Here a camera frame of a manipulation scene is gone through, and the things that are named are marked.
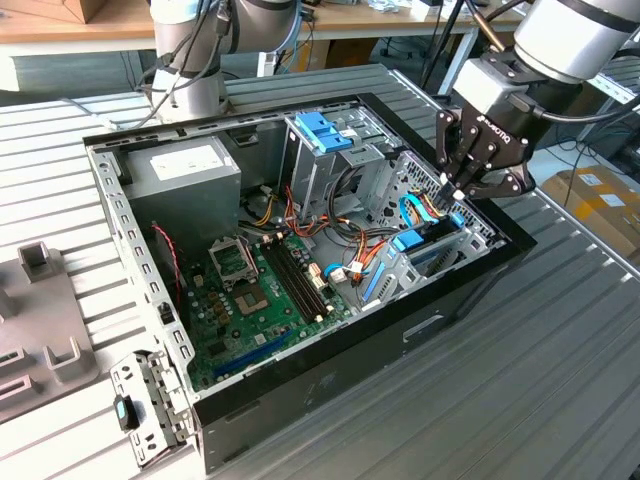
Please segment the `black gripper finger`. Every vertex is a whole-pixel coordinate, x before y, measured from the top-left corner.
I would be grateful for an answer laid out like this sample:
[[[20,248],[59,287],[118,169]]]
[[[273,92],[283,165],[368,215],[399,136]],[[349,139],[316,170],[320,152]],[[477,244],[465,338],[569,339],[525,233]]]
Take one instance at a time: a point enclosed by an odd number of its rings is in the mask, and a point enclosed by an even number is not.
[[[456,201],[511,198],[529,193],[535,187],[535,179],[526,167],[509,167],[488,172],[482,179],[473,179],[464,187],[457,186],[452,196]]]
[[[468,164],[468,153],[474,141],[464,139],[462,109],[442,109],[436,114],[436,167],[442,186],[439,197],[442,200],[462,200],[463,180],[461,177]]]

